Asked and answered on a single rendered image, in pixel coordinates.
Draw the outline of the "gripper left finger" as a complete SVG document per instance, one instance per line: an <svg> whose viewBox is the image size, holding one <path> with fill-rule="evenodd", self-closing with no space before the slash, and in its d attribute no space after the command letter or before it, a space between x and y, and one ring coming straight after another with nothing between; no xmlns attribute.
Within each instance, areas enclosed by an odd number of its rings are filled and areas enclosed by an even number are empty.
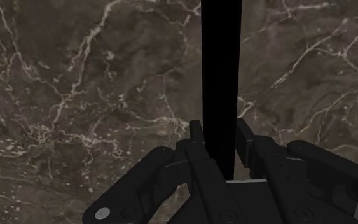
<svg viewBox="0 0 358 224"><path fill-rule="evenodd" d="M156 147L93 202L82 224L148 224L183 183L190 198L167 224L246 224L232 187L205 148L198 120L176 148Z"/></svg>

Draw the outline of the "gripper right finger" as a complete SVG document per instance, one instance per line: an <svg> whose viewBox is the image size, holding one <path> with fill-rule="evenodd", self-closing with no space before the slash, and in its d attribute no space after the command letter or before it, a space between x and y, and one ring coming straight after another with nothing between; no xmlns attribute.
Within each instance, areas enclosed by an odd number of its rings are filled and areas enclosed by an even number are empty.
<svg viewBox="0 0 358 224"><path fill-rule="evenodd" d="M358 224L358 164L302 140L287 146L236 124L235 147L251 179L264 179L283 224Z"/></svg>

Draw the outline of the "black long bar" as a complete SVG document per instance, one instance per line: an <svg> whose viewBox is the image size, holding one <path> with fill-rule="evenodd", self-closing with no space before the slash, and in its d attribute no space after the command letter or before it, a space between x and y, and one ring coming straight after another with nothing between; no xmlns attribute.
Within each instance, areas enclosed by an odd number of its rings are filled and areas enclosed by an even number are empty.
<svg viewBox="0 0 358 224"><path fill-rule="evenodd" d="M201 0L202 119L206 149L234 177L242 0Z"/></svg>

